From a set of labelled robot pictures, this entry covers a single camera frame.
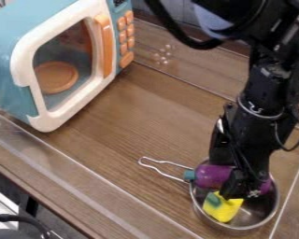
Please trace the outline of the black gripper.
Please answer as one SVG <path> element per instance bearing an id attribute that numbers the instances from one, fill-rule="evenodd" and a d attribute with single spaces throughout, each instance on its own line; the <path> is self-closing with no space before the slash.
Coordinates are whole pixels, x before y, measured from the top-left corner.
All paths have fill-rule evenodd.
<path id="1" fill-rule="evenodd" d="M 209 163 L 233 164 L 236 168 L 219 190 L 225 200 L 245 198 L 245 174 L 256 181 L 271 179 L 271 154 L 276 150 L 289 152 L 297 148 L 297 142 L 287 145 L 296 124 L 296 106 L 284 107 L 273 115 L 260 115 L 241 105 L 224 106 L 224 114 L 217 118 L 212 131 Z"/>

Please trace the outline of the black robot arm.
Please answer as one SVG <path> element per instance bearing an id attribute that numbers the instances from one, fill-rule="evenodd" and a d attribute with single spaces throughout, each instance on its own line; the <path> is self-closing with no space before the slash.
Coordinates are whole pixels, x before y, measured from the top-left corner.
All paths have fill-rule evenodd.
<path id="1" fill-rule="evenodd" d="M 227 199 L 252 197 L 269 180 L 269 156 L 299 126 L 299 0 L 192 0 L 200 27 L 251 46 L 249 73 L 213 129 L 209 162 L 231 165 Z"/>

